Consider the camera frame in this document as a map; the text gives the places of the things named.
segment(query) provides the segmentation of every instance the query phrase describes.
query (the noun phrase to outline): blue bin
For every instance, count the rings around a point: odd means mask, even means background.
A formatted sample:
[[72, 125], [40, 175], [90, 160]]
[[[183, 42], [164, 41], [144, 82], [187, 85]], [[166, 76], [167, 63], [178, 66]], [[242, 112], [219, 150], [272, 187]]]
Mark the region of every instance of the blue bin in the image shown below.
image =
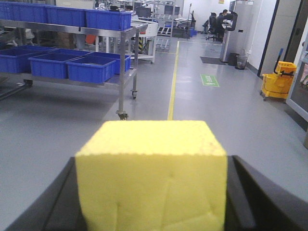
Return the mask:
[[115, 74], [116, 62], [113, 59], [86, 56], [67, 62], [70, 80], [103, 83]]
[[[111, 58], [115, 60], [115, 74], [120, 74], [120, 55], [119, 54], [112, 54], [112, 53], [102, 53], [102, 52], [92, 52], [89, 53], [87, 56], [97, 56], [97, 57], [104, 57], [104, 58]], [[130, 56], [125, 55], [125, 71], [128, 71], [130, 68]]]
[[0, 19], [13, 20], [12, 3], [0, 1]]
[[69, 54], [49, 53], [29, 58], [31, 61], [32, 75], [50, 78], [67, 78], [65, 63], [77, 57]]
[[14, 47], [13, 49], [23, 49], [27, 51], [36, 51], [36, 52], [48, 52], [55, 50], [54, 47], [41, 47], [41, 46], [30, 46], [30, 45], [18, 46]]
[[46, 5], [12, 2], [12, 12], [15, 21], [47, 23]]
[[75, 56], [85, 56], [86, 54], [89, 54], [88, 51], [76, 51], [76, 50], [70, 50], [70, 49], [54, 49], [50, 51], [49, 53], [57, 53], [57, 54], [70, 54]]
[[49, 24], [80, 27], [86, 26], [86, 13], [83, 9], [46, 6], [46, 12]]
[[29, 57], [39, 55], [35, 51], [23, 49], [8, 49], [0, 51], [0, 72], [22, 73], [30, 72]]
[[130, 12], [85, 10], [87, 27], [123, 31], [130, 28]]

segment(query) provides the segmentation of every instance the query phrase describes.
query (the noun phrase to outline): wall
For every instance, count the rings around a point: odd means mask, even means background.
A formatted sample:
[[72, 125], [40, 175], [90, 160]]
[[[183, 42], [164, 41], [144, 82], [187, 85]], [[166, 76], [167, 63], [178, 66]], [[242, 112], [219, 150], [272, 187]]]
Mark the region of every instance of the wall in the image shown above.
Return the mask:
[[194, 18], [196, 20], [195, 29], [203, 31], [203, 24], [209, 18], [211, 12], [217, 15], [224, 9], [229, 9], [230, 0], [225, 0], [224, 4], [218, 4], [218, 0], [184, 0], [183, 18], [188, 17], [189, 6], [192, 4], [191, 12], [194, 11]]
[[306, 26], [305, 26], [305, 29], [304, 29], [304, 32], [303, 32], [303, 35], [302, 35], [302, 39], [299, 43], [299, 47], [298, 47], [298, 50], [297, 50], [297, 53], [296, 53], [296, 57], [294, 59], [294, 63], [296, 65], [298, 65], [298, 61], [299, 61], [300, 55], [301, 55], [302, 50], [303, 50], [302, 43], [306, 40], [307, 33], [308, 33], [308, 19], [307, 19]]
[[300, 0], [280, 0], [261, 74], [273, 72], [281, 48], [283, 48], [281, 56], [281, 60], [283, 60], [294, 27], [299, 4]]
[[256, 69], [259, 69], [275, 5], [276, 0], [254, 0], [252, 30], [246, 50], [251, 52], [249, 63]]

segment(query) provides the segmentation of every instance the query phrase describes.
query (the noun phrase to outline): floor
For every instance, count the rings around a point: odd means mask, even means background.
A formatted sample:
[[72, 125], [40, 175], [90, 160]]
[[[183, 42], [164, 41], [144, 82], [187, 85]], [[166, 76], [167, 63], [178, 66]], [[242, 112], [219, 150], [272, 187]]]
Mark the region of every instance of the floor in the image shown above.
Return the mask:
[[[137, 99], [131, 84], [125, 89], [128, 119], [166, 120], [174, 94], [173, 119], [204, 120], [229, 155], [239, 155], [308, 201], [305, 131], [288, 105], [263, 101], [262, 80], [249, 69], [201, 62], [200, 56], [219, 57], [220, 49], [219, 42], [198, 34], [173, 38], [154, 64], [140, 61]], [[203, 86], [200, 74], [215, 75], [219, 87]], [[16, 82], [0, 85], [0, 93]], [[118, 120], [117, 100], [112, 90], [35, 82], [0, 101], [0, 230], [44, 191], [103, 122]]]

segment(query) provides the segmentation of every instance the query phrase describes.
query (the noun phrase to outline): yellow floor line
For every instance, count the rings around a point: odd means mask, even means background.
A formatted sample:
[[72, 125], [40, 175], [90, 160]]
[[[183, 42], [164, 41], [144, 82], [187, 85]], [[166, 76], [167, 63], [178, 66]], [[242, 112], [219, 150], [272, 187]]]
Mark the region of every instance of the yellow floor line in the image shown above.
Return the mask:
[[175, 85], [177, 81], [177, 70], [178, 70], [178, 61], [179, 61], [179, 47], [180, 47], [180, 41], [178, 41], [178, 44], [177, 44], [177, 52], [176, 52], [175, 61], [174, 61], [173, 79], [172, 79], [172, 85], [171, 85], [171, 94], [170, 94], [169, 110], [168, 110], [168, 120], [173, 120]]

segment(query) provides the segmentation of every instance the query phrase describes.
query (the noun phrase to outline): yellow sponge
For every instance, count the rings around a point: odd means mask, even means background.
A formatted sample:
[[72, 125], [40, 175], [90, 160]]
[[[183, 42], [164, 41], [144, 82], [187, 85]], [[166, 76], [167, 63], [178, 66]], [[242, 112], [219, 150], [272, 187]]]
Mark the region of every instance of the yellow sponge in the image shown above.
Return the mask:
[[89, 231], [224, 230], [227, 157], [203, 121], [106, 122], [76, 167]]

